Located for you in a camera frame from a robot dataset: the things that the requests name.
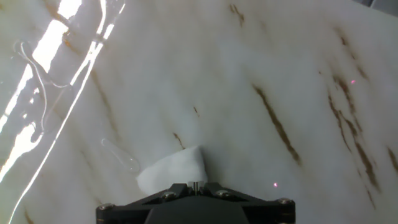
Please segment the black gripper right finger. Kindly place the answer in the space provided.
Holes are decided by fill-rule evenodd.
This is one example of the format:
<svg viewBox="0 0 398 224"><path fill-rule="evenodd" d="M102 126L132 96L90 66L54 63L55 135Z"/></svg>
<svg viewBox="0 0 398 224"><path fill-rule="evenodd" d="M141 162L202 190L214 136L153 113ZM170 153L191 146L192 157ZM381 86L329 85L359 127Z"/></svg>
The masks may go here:
<svg viewBox="0 0 398 224"><path fill-rule="evenodd" d="M289 198L263 200L223 187L217 182L196 182L196 196L211 197L239 205L249 223L295 223L295 202Z"/></svg>

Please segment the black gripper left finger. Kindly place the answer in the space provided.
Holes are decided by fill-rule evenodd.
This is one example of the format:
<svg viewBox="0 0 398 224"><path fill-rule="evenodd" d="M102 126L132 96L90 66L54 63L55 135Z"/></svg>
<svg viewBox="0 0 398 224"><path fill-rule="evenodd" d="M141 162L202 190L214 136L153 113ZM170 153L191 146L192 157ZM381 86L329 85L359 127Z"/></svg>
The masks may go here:
<svg viewBox="0 0 398 224"><path fill-rule="evenodd" d="M172 184L148 197L127 205L104 203L95 210L96 224L144 223L149 212L158 205L196 195L196 183Z"/></svg>

